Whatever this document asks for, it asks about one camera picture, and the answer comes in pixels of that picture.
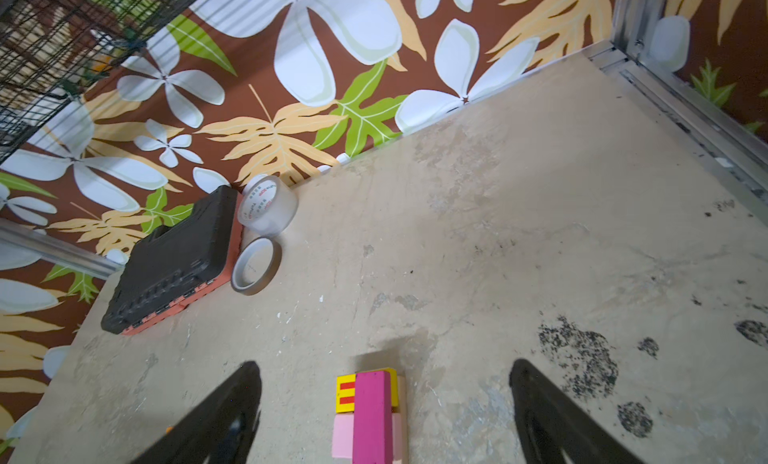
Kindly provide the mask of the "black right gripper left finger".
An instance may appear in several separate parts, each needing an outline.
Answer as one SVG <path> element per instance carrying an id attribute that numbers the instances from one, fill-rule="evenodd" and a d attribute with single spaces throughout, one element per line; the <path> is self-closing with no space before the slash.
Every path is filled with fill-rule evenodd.
<path id="1" fill-rule="evenodd" d="M 246 361 L 136 463 L 245 463 L 260 423 L 260 368 Z"/>

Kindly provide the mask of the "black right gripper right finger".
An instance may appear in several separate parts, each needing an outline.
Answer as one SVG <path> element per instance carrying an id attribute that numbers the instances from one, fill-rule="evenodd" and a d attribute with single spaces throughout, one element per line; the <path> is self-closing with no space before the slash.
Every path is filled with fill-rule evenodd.
<path id="1" fill-rule="evenodd" d="M 517 359 L 509 374 L 515 424 L 528 463 L 638 463 L 530 361 Z"/>

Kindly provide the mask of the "pink rectangular block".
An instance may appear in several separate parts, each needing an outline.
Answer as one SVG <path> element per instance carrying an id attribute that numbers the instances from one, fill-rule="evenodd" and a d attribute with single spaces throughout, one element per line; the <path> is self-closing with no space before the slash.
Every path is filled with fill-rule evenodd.
<path id="1" fill-rule="evenodd" d="M 354 414 L 337 414 L 334 417 L 331 455 L 335 459 L 351 460 L 353 457 Z"/>

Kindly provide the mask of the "yellow red striped block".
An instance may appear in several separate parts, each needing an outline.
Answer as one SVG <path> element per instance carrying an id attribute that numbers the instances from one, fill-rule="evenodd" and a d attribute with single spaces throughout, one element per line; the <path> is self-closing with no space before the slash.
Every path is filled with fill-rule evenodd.
<path id="1" fill-rule="evenodd" d="M 390 375 L 391 404 L 394 412 L 400 408 L 399 380 L 395 369 L 382 368 L 377 372 L 387 372 Z M 342 375 L 336 378 L 335 412 L 337 414 L 353 413 L 355 409 L 356 374 Z"/>

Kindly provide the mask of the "magenta block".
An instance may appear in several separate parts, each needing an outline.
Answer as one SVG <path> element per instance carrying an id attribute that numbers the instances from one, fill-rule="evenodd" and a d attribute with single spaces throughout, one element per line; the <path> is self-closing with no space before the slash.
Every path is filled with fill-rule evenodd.
<path id="1" fill-rule="evenodd" d="M 352 462 L 392 464 L 393 421 L 391 376 L 373 371 L 356 376 Z"/>

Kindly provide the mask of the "natural wood plank block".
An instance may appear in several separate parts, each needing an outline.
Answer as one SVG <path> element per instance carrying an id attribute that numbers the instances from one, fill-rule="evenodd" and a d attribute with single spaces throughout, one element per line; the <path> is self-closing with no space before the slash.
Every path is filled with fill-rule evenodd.
<path id="1" fill-rule="evenodd" d="M 398 376 L 397 411 L 393 413 L 393 463 L 409 463 L 407 385 L 404 376 Z"/>

